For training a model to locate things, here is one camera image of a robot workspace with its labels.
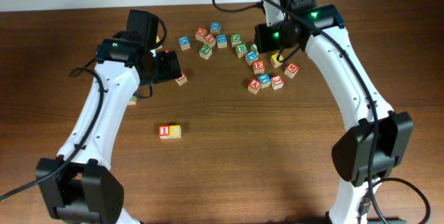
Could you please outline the green block R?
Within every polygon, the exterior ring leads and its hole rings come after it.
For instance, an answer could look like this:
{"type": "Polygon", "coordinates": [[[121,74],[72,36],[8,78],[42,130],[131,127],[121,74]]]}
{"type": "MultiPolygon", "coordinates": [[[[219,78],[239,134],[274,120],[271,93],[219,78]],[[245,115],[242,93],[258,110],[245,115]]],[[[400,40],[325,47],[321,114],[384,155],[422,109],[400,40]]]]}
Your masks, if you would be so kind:
{"type": "Polygon", "coordinates": [[[242,58],[247,54],[248,48],[247,48],[246,44],[238,44],[235,47],[235,51],[236,51],[237,57],[242,58]]]}

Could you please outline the red block A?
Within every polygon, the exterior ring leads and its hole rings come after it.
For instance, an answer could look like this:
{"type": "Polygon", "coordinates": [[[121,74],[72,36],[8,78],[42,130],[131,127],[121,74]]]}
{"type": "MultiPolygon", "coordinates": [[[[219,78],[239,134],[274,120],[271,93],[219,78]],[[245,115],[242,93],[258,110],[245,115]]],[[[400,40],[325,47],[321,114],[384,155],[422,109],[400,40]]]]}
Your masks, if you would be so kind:
{"type": "Polygon", "coordinates": [[[248,91],[253,94],[257,94],[258,91],[261,89],[261,87],[262,87],[261,83],[253,78],[248,84],[248,91]]]}

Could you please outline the red block I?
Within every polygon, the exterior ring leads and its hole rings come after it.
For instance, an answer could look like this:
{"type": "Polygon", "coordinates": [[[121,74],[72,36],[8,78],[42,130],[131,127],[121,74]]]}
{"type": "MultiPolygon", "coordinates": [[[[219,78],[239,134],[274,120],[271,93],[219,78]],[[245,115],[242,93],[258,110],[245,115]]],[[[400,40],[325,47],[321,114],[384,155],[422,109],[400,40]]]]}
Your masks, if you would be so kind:
{"type": "Polygon", "coordinates": [[[160,139],[170,139],[169,126],[160,126],[158,128],[158,136],[160,139]]]}

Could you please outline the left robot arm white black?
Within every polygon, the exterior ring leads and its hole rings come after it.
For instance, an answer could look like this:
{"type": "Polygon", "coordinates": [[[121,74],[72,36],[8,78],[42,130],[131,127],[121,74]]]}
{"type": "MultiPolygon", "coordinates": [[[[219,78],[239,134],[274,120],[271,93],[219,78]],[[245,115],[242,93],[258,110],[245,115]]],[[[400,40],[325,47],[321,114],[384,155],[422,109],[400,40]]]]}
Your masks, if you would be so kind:
{"type": "Polygon", "coordinates": [[[124,189],[111,174],[114,142],[138,87],[181,77],[174,51],[158,51],[152,33],[120,32],[98,45],[94,79],[69,138],[35,171],[51,218],[66,223],[136,223],[124,189]]]}

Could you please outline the red block K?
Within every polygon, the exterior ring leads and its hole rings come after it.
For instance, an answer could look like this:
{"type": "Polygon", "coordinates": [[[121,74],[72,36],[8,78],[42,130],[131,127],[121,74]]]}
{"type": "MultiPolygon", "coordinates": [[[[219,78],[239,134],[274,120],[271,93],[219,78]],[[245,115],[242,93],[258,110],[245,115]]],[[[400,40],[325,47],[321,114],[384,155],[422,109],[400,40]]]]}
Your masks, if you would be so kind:
{"type": "Polygon", "coordinates": [[[184,85],[187,82],[187,75],[184,71],[181,71],[181,77],[177,78],[176,82],[179,86],[184,85]]]}

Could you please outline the blue block D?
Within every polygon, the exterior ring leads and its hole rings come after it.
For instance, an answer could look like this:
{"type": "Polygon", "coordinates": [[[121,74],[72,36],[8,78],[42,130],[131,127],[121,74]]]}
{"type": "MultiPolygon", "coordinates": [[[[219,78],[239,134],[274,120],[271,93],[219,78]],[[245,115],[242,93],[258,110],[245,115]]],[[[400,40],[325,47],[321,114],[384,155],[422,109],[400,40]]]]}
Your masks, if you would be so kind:
{"type": "Polygon", "coordinates": [[[189,38],[187,36],[179,37],[178,42],[179,42],[179,45],[180,45],[180,48],[182,51],[185,51],[185,50],[191,48],[191,44],[190,44],[189,38]]]}

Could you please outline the green block V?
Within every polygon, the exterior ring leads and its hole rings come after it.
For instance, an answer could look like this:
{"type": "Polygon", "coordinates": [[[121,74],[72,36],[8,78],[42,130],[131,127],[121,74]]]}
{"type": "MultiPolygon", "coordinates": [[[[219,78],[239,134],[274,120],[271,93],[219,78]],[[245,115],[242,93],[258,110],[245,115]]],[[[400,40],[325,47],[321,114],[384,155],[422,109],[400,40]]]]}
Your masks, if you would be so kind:
{"type": "Polygon", "coordinates": [[[254,51],[257,55],[259,54],[258,50],[257,50],[257,45],[256,44],[251,44],[250,46],[250,50],[254,51]]]}

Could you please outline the blue block P right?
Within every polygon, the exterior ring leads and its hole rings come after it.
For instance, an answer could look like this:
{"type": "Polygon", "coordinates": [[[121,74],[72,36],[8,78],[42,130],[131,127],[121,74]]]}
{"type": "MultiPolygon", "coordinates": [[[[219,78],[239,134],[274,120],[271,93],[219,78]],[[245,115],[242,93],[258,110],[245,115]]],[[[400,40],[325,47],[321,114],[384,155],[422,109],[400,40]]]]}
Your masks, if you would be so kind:
{"type": "Polygon", "coordinates": [[[254,61],[258,60],[259,56],[255,51],[249,51],[245,55],[245,61],[249,66],[253,64],[254,61]]]}

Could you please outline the red block E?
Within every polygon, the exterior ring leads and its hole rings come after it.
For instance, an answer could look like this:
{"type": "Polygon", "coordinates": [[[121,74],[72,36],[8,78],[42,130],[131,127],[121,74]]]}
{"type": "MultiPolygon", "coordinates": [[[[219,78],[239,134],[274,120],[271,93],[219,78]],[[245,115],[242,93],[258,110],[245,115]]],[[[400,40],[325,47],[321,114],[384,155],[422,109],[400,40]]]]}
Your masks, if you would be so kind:
{"type": "Polygon", "coordinates": [[[253,62],[254,74],[263,74],[265,72],[265,63],[263,60],[256,60],[253,62]]]}

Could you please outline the green block Z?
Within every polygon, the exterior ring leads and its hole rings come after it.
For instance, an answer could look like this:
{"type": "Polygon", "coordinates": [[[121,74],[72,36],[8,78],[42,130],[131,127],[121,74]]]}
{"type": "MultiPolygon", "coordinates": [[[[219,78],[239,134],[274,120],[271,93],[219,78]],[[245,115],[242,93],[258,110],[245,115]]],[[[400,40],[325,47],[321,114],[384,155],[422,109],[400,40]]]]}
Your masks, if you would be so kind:
{"type": "Polygon", "coordinates": [[[199,50],[199,56],[208,60],[212,55],[212,48],[206,45],[203,45],[199,50]]]}

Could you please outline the green block B right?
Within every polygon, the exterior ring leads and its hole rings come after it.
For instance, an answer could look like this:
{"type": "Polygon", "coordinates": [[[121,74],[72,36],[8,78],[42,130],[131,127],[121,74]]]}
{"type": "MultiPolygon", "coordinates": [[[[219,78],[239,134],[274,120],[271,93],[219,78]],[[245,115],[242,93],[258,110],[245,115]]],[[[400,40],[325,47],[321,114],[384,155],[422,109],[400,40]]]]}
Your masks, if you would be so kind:
{"type": "Polygon", "coordinates": [[[132,96],[128,102],[129,105],[135,105],[137,103],[137,98],[132,96]]]}

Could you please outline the red block 3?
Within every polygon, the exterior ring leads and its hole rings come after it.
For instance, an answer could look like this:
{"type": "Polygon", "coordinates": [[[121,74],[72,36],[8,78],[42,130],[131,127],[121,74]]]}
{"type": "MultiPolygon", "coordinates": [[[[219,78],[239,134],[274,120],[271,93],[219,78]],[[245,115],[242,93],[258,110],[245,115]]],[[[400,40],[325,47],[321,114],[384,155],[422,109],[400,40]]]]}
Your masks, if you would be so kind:
{"type": "Polygon", "coordinates": [[[281,75],[273,76],[271,78],[271,86],[273,89],[279,89],[284,86],[284,80],[281,75]]]}

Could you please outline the red block C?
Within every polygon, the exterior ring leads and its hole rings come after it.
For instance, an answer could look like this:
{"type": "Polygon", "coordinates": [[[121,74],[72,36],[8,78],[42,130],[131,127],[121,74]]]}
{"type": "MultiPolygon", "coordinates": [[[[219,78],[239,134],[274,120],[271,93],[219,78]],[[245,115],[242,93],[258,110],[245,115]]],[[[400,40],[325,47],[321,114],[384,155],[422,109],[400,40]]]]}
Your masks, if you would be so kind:
{"type": "Polygon", "coordinates": [[[204,37],[207,35],[207,30],[205,28],[198,27],[195,32],[195,37],[198,41],[203,41],[204,37]]]}

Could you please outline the green block N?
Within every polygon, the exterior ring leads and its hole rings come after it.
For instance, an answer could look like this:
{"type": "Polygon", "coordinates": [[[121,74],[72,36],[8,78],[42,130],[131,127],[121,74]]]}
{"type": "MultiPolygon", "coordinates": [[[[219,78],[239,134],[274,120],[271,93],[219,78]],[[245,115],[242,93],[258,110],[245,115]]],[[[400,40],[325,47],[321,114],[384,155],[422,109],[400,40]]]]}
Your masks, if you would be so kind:
{"type": "Polygon", "coordinates": [[[237,45],[242,43],[242,38],[240,34],[231,35],[231,46],[236,47],[237,45]]]}

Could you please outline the blue block bottom right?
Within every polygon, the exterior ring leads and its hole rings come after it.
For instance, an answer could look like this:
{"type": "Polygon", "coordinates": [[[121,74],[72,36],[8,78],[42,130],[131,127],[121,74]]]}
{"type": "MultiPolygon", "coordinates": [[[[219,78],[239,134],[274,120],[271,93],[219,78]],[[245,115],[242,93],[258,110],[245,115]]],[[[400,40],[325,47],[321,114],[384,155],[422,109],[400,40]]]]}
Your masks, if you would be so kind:
{"type": "Polygon", "coordinates": [[[262,74],[262,75],[258,76],[258,80],[261,83],[262,89],[271,85],[271,78],[268,74],[262,74]]]}

